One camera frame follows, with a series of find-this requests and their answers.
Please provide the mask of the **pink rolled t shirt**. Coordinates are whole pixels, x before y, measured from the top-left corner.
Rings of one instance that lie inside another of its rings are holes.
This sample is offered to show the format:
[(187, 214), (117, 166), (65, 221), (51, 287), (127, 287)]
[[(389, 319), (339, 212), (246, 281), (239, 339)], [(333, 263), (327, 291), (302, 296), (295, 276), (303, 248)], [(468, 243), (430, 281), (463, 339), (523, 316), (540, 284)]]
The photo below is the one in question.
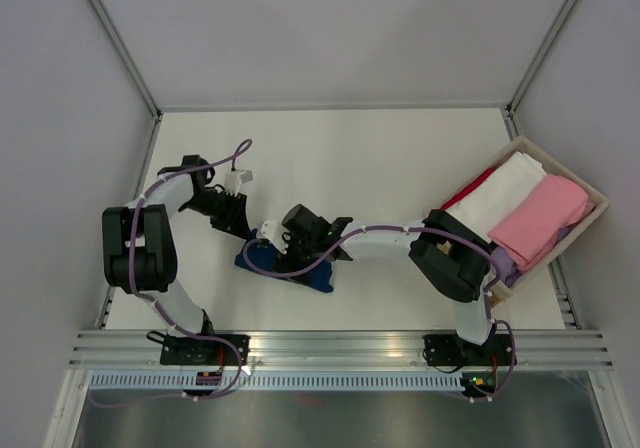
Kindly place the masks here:
[(525, 272), (551, 251), (561, 228), (582, 219), (588, 204), (587, 192), (578, 184), (547, 175), (488, 235)]

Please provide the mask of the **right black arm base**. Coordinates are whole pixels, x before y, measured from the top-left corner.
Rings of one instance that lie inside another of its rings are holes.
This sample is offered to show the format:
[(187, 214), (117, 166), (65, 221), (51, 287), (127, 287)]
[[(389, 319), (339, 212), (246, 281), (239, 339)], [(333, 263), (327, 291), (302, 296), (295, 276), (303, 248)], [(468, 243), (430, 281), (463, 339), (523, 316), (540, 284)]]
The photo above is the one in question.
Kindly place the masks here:
[(423, 357), (430, 367), (498, 367), (509, 366), (515, 348), (507, 334), (493, 334), (482, 345), (462, 340), (454, 333), (423, 337)]

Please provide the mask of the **purple rolled t shirt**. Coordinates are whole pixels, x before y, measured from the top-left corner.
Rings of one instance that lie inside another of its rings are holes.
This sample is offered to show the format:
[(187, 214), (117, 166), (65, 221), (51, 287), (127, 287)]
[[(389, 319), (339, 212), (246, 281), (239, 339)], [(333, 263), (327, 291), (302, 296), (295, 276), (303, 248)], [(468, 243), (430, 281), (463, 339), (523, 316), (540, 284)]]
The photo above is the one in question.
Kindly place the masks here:
[[(557, 234), (553, 247), (560, 243), (572, 231), (572, 229), (572, 226), (561, 228)], [(509, 257), (505, 249), (500, 246), (496, 246), (494, 248), (492, 251), (492, 257), (500, 266), (502, 282), (508, 288), (511, 288), (522, 275), (517, 264)]]

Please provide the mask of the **blue t shirt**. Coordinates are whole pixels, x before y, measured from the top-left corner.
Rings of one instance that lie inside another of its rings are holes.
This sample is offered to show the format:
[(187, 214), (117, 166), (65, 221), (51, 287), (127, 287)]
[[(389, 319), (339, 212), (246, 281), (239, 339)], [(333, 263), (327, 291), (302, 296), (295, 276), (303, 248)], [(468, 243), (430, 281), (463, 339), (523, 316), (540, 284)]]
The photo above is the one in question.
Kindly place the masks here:
[(302, 285), (320, 293), (332, 293), (332, 264), (323, 260), (310, 268), (314, 262), (313, 258), (298, 259), (283, 254), (269, 241), (258, 240), (256, 229), (251, 232), (249, 240), (244, 243), (234, 259), (234, 265), (240, 269)]

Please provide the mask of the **wicker basket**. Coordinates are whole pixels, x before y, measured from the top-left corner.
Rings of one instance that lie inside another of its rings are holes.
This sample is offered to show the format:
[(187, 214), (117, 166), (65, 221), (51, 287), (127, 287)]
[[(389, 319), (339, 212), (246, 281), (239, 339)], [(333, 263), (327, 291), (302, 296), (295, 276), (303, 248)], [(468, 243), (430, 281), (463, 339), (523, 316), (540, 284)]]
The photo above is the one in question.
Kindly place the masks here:
[(608, 198), (520, 136), (443, 207), (494, 245), (494, 302), (547, 268), (608, 207)]

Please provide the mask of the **red rolled t shirt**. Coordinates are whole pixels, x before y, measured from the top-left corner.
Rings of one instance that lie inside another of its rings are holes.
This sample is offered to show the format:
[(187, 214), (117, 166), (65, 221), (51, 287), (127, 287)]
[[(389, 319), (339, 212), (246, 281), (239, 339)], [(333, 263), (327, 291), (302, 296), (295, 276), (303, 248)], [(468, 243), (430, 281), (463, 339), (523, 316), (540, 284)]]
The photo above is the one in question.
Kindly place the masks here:
[(442, 210), (447, 210), (456, 203), (463, 200), (466, 196), (475, 191), (480, 185), (482, 185), (487, 178), (489, 178), (494, 171), (495, 167), (489, 167), (484, 170), (481, 174), (479, 174), (475, 179), (473, 179), (470, 183), (468, 183), (465, 187), (461, 188), (456, 194), (454, 194), (449, 200), (447, 200), (442, 206)]

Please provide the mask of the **white rolled t shirt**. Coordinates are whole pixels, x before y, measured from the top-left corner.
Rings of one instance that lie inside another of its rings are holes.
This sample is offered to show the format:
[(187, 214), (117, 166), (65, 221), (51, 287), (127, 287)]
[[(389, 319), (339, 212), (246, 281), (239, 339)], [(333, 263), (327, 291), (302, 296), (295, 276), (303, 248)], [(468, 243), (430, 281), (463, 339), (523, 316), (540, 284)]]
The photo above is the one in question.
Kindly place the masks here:
[(542, 164), (514, 152), (476, 188), (445, 211), (490, 243), (488, 233), (515, 210), (547, 176)]

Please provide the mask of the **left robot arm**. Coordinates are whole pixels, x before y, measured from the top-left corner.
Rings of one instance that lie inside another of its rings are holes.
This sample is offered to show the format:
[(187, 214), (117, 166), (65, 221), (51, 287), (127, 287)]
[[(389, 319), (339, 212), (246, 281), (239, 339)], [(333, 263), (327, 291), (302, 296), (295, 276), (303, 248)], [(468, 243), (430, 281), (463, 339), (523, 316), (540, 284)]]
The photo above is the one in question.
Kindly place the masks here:
[(215, 167), (198, 155), (161, 169), (136, 200), (102, 214), (103, 269), (107, 283), (145, 303), (162, 319), (167, 332), (185, 338), (184, 353), (206, 364), (218, 352), (212, 322), (177, 279), (178, 254), (171, 218), (185, 210), (209, 220), (211, 227), (241, 240), (251, 235), (242, 187), (249, 170), (232, 167), (215, 184)]

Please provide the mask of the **aluminium frame rail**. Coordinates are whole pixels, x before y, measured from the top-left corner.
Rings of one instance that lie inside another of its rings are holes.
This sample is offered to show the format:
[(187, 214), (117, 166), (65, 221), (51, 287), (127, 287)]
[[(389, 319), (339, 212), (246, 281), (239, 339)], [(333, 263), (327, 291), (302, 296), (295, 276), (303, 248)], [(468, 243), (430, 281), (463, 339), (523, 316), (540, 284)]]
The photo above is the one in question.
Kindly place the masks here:
[[(426, 366), (420, 331), (254, 331), (248, 334), (248, 365), (285, 370), (416, 371)], [(594, 330), (516, 330), (520, 371), (611, 370), (602, 334)], [(160, 366), (161, 345), (144, 330), (80, 332), (69, 355), (73, 369), (151, 369)]]

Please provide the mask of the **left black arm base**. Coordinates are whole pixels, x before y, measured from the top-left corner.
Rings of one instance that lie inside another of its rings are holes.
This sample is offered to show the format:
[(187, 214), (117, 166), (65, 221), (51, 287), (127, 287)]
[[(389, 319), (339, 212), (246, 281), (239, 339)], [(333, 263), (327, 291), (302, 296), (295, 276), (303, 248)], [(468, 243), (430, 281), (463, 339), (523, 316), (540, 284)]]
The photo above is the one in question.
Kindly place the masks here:
[(222, 366), (237, 367), (237, 349), (241, 363), (249, 354), (250, 337), (246, 334), (221, 334), (220, 341), (202, 341), (191, 337), (176, 337), (157, 331), (147, 333), (147, 339), (160, 344), (159, 363), (163, 366)]

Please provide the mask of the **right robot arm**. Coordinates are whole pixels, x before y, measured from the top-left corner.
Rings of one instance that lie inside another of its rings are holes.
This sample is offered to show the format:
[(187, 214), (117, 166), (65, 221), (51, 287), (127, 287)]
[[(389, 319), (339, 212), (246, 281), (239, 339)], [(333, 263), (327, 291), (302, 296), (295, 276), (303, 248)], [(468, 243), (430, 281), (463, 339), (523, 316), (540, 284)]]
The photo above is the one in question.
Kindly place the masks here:
[(423, 220), (375, 225), (351, 217), (329, 222), (298, 204), (282, 220), (280, 244), (274, 271), (307, 286), (318, 271), (327, 284), (335, 262), (410, 260), (452, 302), (459, 356), (478, 363), (491, 353), (495, 329), (485, 300), (490, 247), (447, 212), (436, 209)]

